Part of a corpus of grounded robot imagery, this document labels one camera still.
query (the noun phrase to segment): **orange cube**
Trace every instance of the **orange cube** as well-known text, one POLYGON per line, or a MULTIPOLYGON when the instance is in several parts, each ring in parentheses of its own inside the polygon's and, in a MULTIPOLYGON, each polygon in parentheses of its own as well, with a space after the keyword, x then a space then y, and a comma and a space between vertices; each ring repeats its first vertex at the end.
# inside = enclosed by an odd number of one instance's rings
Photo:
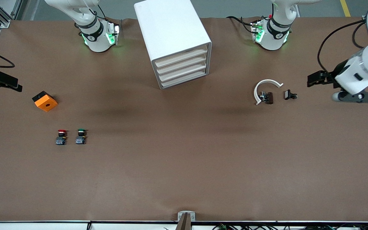
POLYGON ((58 105, 57 101, 55 101, 55 99, 53 99, 53 97, 47 94, 45 91, 42 91, 37 96, 34 96, 32 100, 38 108, 45 112, 58 105))

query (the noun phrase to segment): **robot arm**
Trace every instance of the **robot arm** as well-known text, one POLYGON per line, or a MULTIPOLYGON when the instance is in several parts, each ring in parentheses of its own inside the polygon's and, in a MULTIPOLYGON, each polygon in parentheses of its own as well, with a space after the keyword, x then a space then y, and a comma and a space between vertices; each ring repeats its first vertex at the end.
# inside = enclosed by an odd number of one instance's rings
POLYGON ((296 18, 296 4, 313 4, 321 0, 271 0, 273 15, 270 19, 263 19, 258 28, 252 28, 258 35, 253 35, 255 42, 267 50, 277 50, 289 35, 289 28, 296 18))
POLYGON ((90 8, 99 0, 45 0, 46 3, 66 13, 82 32, 85 44, 94 52, 106 51, 117 44, 119 25, 99 19, 90 8))
MULTIPOLYGON (((368 13, 366 26, 368 31, 368 13)), ((368 103, 368 92, 365 91, 368 87, 368 46, 339 64, 333 72, 320 71, 308 76, 308 87, 319 83, 333 83, 335 88, 342 88, 332 96, 336 102, 368 103)))

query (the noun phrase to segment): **brown table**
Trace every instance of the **brown table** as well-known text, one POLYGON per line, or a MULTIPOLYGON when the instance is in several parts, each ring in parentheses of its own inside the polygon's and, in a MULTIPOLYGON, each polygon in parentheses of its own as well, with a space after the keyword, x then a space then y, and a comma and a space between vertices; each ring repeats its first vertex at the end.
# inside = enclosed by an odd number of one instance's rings
MULTIPOLYGON (((0 54, 23 92, 0 88, 0 220, 368 221, 368 104, 336 103, 306 87, 318 47, 355 18, 299 18, 288 42, 265 51, 230 19, 202 19, 211 73, 160 90, 136 20, 120 46, 93 53, 72 21, 13 21, 0 54), (273 105, 252 90, 270 84, 273 105), (295 101, 284 90, 298 93, 295 101), (59 105, 38 109, 45 90, 59 105), (88 143, 74 144, 78 128, 88 143), (69 144, 54 144, 57 129, 69 144)), ((357 51, 354 28, 334 35, 322 60, 357 51)), ((358 42, 367 44, 365 30, 358 42)))

